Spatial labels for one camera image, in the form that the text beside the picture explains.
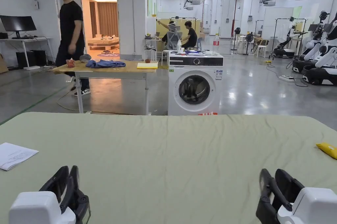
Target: plastic bottle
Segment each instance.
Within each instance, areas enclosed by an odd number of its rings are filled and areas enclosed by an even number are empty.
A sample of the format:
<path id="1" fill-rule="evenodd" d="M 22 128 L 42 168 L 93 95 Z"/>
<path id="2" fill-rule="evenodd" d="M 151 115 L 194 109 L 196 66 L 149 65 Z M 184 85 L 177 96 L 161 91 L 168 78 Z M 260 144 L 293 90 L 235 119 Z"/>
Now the plastic bottle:
<path id="1" fill-rule="evenodd" d="M 213 54 L 219 53 L 219 43 L 220 43 L 219 36 L 216 35 L 213 40 Z"/>
<path id="2" fill-rule="evenodd" d="M 177 43 L 177 52 L 178 53 L 181 52 L 181 40 L 178 40 L 178 43 Z"/>

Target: yellow notebook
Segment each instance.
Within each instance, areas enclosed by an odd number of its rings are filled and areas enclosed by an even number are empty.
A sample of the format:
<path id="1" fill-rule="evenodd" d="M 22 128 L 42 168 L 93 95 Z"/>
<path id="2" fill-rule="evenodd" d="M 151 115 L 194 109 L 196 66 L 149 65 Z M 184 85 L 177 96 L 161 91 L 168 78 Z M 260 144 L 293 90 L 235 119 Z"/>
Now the yellow notebook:
<path id="1" fill-rule="evenodd" d="M 138 69 L 157 69 L 158 63 L 139 63 L 137 64 Z"/>

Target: blue cloth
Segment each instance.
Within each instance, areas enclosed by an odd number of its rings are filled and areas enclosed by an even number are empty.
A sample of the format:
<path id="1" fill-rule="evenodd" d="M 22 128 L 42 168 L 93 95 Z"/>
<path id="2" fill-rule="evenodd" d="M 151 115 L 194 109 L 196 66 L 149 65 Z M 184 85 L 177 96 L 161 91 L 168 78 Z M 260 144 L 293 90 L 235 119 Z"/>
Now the blue cloth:
<path id="1" fill-rule="evenodd" d="M 92 69 L 101 69 L 101 68 L 121 68 L 125 67 L 125 63 L 122 61 L 105 61 L 100 60 L 98 63 L 94 60 L 89 60 L 86 67 Z"/>

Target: black pants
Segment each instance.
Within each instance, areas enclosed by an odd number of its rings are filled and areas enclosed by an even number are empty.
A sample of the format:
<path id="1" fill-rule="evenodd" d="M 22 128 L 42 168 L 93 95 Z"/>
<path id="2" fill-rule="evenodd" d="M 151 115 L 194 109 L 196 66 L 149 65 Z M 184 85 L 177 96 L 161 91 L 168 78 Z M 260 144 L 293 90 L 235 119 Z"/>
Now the black pants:
<path id="1" fill-rule="evenodd" d="M 71 58 L 73 58 L 74 60 L 80 60 L 80 56 L 83 55 L 83 54 L 84 54 L 84 46 L 77 45 L 75 53 L 69 54 L 68 53 L 68 46 L 60 44 L 59 50 L 58 50 L 57 56 L 56 56 L 55 65 L 56 65 L 56 67 L 60 67 L 62 65 L 65 65 L 66 60 L 70 60 Z M 73 73 L 73 72 L 67 72 L 66 74 L 69 75 L 69 76 L 75 76 L 75 73 Z M 81 90 L 85 90 L 85 89 L 90 88 L 89 79 L 81 78 L 80 80 L 81 80 L 81 83 L 82 83 Z"/>
<path id="2" fill-rule="evenodd" d="M 189 48 L 189 47 L 195 47 L 196 43 L 192 43 L 190 41 L 187 41 L 185 44 L 183 44 L 181 47 L 183 48 Z"/>

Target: bed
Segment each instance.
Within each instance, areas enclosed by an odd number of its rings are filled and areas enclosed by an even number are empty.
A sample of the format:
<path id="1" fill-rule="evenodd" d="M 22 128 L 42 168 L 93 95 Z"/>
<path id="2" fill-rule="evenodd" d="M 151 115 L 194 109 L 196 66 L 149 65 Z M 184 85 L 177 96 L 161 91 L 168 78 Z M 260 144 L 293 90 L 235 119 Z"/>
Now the bed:
<path id="1" fill-rule="evenodd" d="M 119 38 L 113 35 L 112 37 L 96 37 L 87 40 L 90 49 L 102 48 L 105 50 L 112 49 L 113 46 L 119 44 Z"/>
<path id="2" fill-rule="evenodd" d="M 309 117 L 24 113 L 0 135 L 40 151 L 0 171 L 3 223 L 18 193 L 63 165 L 79 166 L 89 223 L 257 224 L 262 168 L 337 192 L 337 160 L 315 146 L 337 146 L 337 132 Z"/>

